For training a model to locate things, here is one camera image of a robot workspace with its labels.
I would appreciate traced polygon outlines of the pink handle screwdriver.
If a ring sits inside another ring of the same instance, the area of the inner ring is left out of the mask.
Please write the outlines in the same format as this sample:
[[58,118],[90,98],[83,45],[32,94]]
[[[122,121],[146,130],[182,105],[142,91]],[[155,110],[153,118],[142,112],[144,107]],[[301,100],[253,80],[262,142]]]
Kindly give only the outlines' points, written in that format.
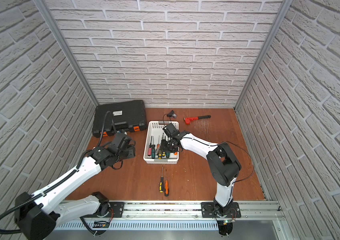
[[147,155],[149,156],[149,157],[151,157],[151,155],[152,155],[152,138],[153,137],[150,137],[150,144],[149,144],[149,147],[148,147],[148,152],[147,152]]

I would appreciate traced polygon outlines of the orange handle screwdriver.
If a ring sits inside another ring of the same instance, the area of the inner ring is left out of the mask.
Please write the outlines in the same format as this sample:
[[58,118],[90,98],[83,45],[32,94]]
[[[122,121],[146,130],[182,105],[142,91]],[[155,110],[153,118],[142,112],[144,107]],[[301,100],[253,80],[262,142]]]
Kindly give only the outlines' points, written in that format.
[[169,196],[169,186],[168,186],[168,180],[167,180],[167,175],[165,175],[165,182],[164,182],[164,195],[166,197]]

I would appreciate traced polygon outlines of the green handle screwdriver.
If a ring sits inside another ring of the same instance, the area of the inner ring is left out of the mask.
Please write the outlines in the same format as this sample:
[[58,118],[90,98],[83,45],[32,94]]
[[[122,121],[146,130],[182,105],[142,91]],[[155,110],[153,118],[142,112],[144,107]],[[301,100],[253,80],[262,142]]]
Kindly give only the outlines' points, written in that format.
[[151,137],[151,146],[150,146],[150,150],[151,150],[151,158],[155,159],[155,144],[154,144],[154,140],[153,140],[153,136]]

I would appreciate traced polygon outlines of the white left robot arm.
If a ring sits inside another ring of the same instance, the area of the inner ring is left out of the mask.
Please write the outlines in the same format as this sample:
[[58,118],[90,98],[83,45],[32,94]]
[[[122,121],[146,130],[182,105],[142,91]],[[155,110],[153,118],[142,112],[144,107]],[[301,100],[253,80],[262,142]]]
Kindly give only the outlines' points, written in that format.
[[26,192],[15,200],[15,207],[0,215],[0,235],[24,234],[29,240],[43,240],[56,227],[80,218],[97,215],[113,218],[109,200],[100,192],[71,203],[62,203],[88,179],[116,163],[135,157],[135,141],[124,131],[92,150],[84,151],[78,164],[47,186],[32,194]]

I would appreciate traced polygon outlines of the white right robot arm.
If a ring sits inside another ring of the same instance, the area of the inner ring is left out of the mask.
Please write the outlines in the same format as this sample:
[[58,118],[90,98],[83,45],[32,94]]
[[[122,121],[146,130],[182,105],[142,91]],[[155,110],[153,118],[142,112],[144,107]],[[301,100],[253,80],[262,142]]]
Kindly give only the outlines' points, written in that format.
[[172,123],[164,124],[163,132],[167,136],[161,144],[166,153],[176,153],[178,150],[191,151],[207,160],[212,176],[217,182],[217,192],[213,201],[213,217],[232,219],[240,216],[238,207],[234,207],[233,188],[237,182],[249,179],[252,173],[238,180],[242,169],[241,163],[232,151],[231,142],[211,143],[197,138],[188,131],[180,132]]

